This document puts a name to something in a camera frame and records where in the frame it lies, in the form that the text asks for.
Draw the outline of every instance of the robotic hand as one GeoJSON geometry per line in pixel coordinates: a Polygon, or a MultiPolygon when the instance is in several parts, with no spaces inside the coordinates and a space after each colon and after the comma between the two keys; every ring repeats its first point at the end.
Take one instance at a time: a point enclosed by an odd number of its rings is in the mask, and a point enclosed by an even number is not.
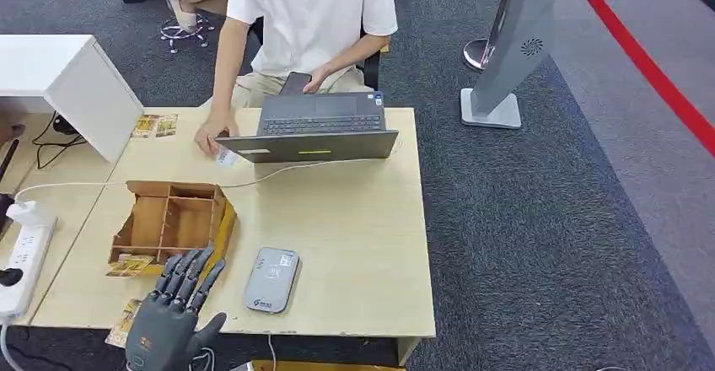
{"type": "Polygon", "coordinates": [[[142,301],[126,338],[127,370],[185,371],[221,330],[226,321],[223,312],[194,332],[199,311],[225,266],[223,259],[211,269],[188,304],[212,252],[213,247],[209,246],[183,257],[175,255],[166,262],[155,289],[142,301]]]}

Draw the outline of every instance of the red tape on floor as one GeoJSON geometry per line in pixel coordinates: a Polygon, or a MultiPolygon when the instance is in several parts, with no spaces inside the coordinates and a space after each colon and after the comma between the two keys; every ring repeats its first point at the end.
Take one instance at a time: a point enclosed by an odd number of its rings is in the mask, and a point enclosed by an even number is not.
{"type": "Polygon", "coordinates": [[[668,79],[648,53],[633,38],[626,26],[618,19],[613,10],[608,7],[605,0],[586,0],[591,8],[603,21],[606,29],[616,39],[623,51],[631,58],[634,65],[648,80],[660,97],[671,110],[680,118],[680,121],[702,143],[710,154],[715,157],[715,127],[705,119],[691,104],[690,101],[678,90],[673,82],[668,79]]]}

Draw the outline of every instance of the dark blue carpet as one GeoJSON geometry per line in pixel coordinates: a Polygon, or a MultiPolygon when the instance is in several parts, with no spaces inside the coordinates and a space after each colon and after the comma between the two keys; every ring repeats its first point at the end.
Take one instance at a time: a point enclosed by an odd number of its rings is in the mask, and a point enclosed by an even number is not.
{"type": "MultiPolygon", "coordinates": [[[[381,86],[389,105],[417,109],[438,328],[409,368],[715,369],[553,62],[516,90],[522,130],[460,125],[459,90],[476,79],[461,47],[488,32],[497,3],[397,0],[401,29],[381,86]]],[[[208,49],[171,56],[156,34],[165,13],[161,0],[6,0],[0,32],[92,33],[146,105],[198,105],[211,91],[215,36],[208,49]]],[[[25,351],[77,370],[121,367],[121,352],[102,342],[105,331],[33,329],[28,341],[12,332],[25,351]]],[[[275,343],[283,359],[395,361],[389,340],[275,343]]],[[[258,336],[223,336],[214,348],[219,370],[269,357],[258,336]]]]}

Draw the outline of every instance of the floor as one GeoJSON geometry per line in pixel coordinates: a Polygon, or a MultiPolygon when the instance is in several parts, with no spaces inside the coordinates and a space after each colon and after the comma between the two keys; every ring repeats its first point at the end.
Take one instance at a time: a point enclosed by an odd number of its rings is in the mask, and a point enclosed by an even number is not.
{"type": "MultiPolygon", "coordinates": [[[[715,121],[715,14],[697,0],[607,1],[715,121]]],[[[438,328],[408,368],[715,368],[715,159],[585,1],[557,0],[557,46],[515,91],[524,128],[514,132],[459,120],[459,90],[476,80],[461,47],[488,33],[498,0],[396,5],[401,28],[380,82],[388,105],[417,112],[438,328]]],[[[170,55],[157,36],[166,13],[162,0],[12,0],[0,3],[0,33],[91,33],[145,105],[199,105],[215,36],[170,55]]],[[[14,328],[10,341],[75,370],[120,369],[105,334],[14,328]]],[[[281,359],[395,361],[384,339],[274,343],[281,359]]],[[[219,370],[270,355],[262,336],[221,336],[214,348],[219,370]]]]}

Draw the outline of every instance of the stanchion base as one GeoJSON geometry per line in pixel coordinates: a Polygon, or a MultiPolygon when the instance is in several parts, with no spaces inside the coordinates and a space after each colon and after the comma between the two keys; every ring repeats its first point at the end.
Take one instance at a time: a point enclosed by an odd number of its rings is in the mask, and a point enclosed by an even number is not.
{"type": "Polygon", "coordinates": [[[492,128],[519,129],[521,116],[516,95],[509,94],[488,116],[475,115],[471,110],[471,93],[474,89],[462,89],[462,123],[469,126],[489,126],[492,128]]]}
{"type": "Polygon", "coordinates": [[[487,48],[487,40],[471,40],[467,42],[464,50],[465,63],[468,67],[477,72],[481,72],[487,67],[487,64],[481,63],[481,57],[484,56],[484,50],[487,48]]]}

